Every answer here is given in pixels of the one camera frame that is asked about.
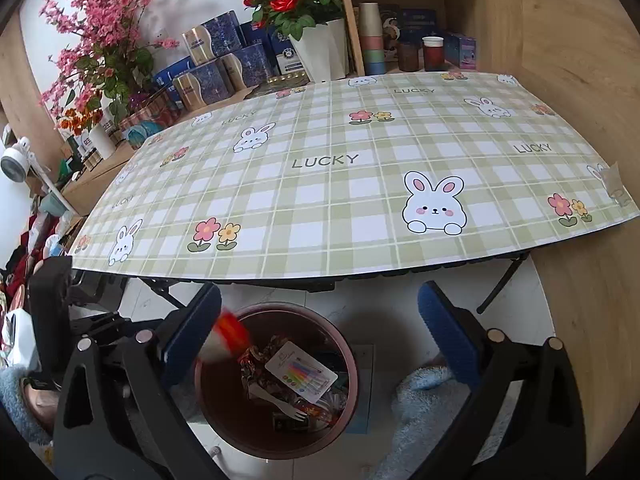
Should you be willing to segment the left hand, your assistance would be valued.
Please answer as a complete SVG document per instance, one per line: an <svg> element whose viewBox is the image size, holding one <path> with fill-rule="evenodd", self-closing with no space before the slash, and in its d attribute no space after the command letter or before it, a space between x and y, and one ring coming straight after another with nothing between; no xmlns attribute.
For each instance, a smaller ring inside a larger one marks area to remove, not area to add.
<svg viewBox="0 0 640 480"><path fill-rule="evenodd" d="M48 434L53 434L60 394L53 390L36 389L28 382L23 385L23 394L32 416Z"/></svg>

